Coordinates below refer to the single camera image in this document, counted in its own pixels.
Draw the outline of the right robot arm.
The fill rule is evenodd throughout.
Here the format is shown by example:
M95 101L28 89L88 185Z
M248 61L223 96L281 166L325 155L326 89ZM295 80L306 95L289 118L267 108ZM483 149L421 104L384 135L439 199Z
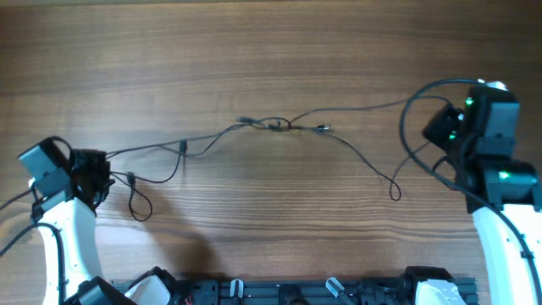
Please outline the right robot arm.
M494 304L541 302L541 180L536 168L513 157L520 105L499 82L467 79L462 109L444 106L423 136L444 151L453 180L420 160L407 143L411 106L426 92L461 79L437 80L406 101L399 120L401 145L425 172L465 197L484 250Z

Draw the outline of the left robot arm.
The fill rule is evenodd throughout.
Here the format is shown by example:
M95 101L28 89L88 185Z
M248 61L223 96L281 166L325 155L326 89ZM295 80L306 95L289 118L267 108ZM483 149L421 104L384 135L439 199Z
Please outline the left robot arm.
M174 278L160 268L119 289L103 277L96 244L97 208L114 184L103 151L69 148L50 136L19 155L31 175L31 227L44 243L46 304L170 304Z

